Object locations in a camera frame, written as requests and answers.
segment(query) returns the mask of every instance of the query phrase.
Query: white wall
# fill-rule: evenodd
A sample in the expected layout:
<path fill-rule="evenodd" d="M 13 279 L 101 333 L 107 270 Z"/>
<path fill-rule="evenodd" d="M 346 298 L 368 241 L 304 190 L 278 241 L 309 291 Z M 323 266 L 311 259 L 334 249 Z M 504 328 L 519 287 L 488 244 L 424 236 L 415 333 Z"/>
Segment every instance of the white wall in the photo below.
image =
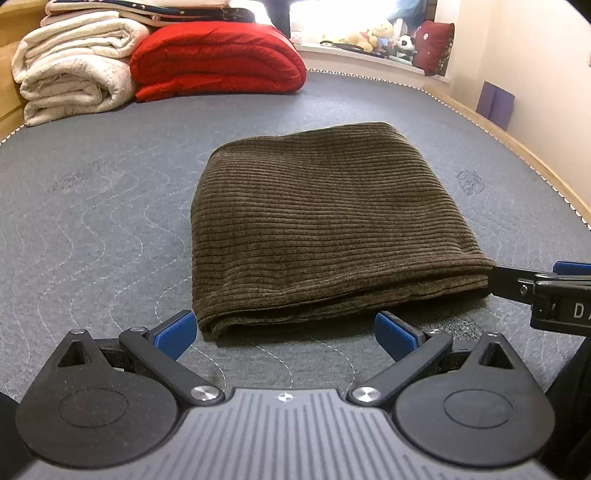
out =
<path fill-rule="evenodd" d="M 474 108 L 484 80 L 513 93 L 508 132 L 591 205 L 591 25 L 566 0 L 492 0 L 490 15 L 474 85 L 452 95 Z"/>
<path fill-rule="evenodd" d="M 436 20 L 456 24 L 452 55 L 446 73 L 451 80 L 452 96 L 472 109 L 476 108 L 482 88 L 482 85 L 478 85 L 480 65 L 488 39 L 491 11 L 496 1 L 498 0 L 437 2 Z"/>

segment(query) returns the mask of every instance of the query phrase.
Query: red pillow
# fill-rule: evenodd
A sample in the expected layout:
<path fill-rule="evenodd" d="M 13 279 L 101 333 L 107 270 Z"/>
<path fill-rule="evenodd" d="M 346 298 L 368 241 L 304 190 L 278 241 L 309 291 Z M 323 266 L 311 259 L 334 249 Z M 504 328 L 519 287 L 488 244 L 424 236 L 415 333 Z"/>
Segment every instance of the red pillow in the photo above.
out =
<path fill-rule="evenodd" d="M 413 35 L 418 52 L 414 56 L 413 65 L 423 69 L 425 75 L 435 75 L 454 31 L 453 23 L 435 23 L 431 20 L 418 27 Z"/>

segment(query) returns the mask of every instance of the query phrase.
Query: mattress logo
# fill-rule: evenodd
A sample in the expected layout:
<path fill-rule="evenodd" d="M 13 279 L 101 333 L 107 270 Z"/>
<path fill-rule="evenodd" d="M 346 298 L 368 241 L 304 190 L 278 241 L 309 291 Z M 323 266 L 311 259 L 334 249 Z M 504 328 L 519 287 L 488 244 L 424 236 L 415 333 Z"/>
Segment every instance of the mattress logo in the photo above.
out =
<path fill-rule="evenodd" d="M 484 190 L 484 180 L 475 170 L 462 170 L 456 178 L 466 195 L 478 195 Z"/>
<path fill-rule="evenodd" d="M 57 180 L 51 187 L 49 187 L 45 193 L 53 193 L 56 190 L 66 192 L 78 185 L 80 182 L 89 179 L 96 172 L 98 172 L 105 162 L 101 160 L 94 160 L 88 165 L 78 168 L 74 173 L 66 175 L 65 177 Z"/>
<path fill-rule="evenodd" d="M 585 305 L 584 303 L 575 303 L 574 304 L 574 315 L 573 318 L 579 319 L 585 315 Z M 591 320 L 591 313 L 587 317 L 587 320 Z"/>

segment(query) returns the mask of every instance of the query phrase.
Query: red comforter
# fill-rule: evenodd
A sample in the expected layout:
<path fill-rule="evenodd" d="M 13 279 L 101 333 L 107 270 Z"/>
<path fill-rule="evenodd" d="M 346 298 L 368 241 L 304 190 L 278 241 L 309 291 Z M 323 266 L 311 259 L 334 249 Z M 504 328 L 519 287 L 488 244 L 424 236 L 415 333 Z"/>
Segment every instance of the red comforter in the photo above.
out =
<path fill-rule="evenodd" d="M 306 81 L 294 46 L 274 27 L 191 22 L 160 28 L 130 62 L 140 101 L 204 92 L 286 93 Z"/>

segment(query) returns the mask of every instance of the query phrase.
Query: teddy bear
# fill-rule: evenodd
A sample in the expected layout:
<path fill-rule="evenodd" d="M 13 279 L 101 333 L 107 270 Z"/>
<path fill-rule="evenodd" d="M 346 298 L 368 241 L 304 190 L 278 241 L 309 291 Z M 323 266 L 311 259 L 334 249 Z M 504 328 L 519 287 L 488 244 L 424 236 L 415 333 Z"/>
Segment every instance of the teddy bear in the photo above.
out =
<path fill-rule="evenodd" d="M 376 37 L 377 46 L 375 51 L 386 51 L 389 40 L 394 36 L 394 26 L 388 20 L 384 20 L 374 26 L 369 31 L 369 34 Z"/>
<path fill-rule="evenodd" d="M 351 31 L 345 35 L 345 43 L 349 45 L 357 45 L 361 47 L 363 51 L 369 53 L 378 46 L 378 39 L 365 31 Z"/>
<path fill-rule="evenodd" d="M 416 54 L 415 39 L 409 35 L 403 35 L 396 42 L 396 55 L 390 55 L 389 58 L 404 65 L 412 66 Z"/>

